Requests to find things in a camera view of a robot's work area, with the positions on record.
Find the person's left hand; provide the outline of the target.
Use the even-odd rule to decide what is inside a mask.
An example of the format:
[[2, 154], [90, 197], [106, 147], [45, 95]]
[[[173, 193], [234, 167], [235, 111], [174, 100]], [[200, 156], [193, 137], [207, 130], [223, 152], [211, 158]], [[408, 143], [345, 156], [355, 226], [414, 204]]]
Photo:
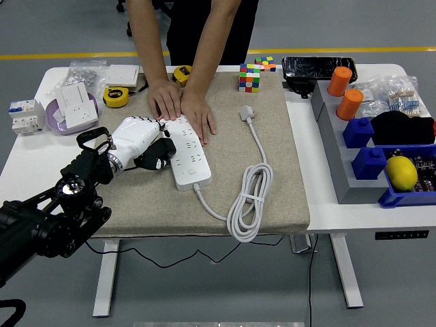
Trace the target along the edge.
[[184, 91], [181, 96], [181, 112], [187, 117], [202, 146], [209, 143], [209, 133], [215, 135], [217, 128], [205, 95]]

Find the person's right hand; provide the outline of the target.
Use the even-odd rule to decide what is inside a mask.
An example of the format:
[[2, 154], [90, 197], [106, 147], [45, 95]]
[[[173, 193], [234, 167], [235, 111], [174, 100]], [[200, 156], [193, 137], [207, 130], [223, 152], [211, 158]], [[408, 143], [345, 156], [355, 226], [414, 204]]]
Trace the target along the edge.
[[157, 120], [174, 121], [181, 115], [181, 88], [173, 81], [161, 79], [149, 82], [147, 100]]

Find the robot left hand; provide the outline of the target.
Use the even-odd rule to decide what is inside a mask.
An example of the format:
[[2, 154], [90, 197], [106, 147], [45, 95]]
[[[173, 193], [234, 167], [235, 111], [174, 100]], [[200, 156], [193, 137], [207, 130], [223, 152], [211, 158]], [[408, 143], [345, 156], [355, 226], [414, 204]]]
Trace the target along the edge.
[[127, 117], [115, 129], [112, 140], [108, 158], [115, 174], [124, 171], [130, 160], [139, 168], [160, 170], [176, 154], [166, 124], [148, 117]]

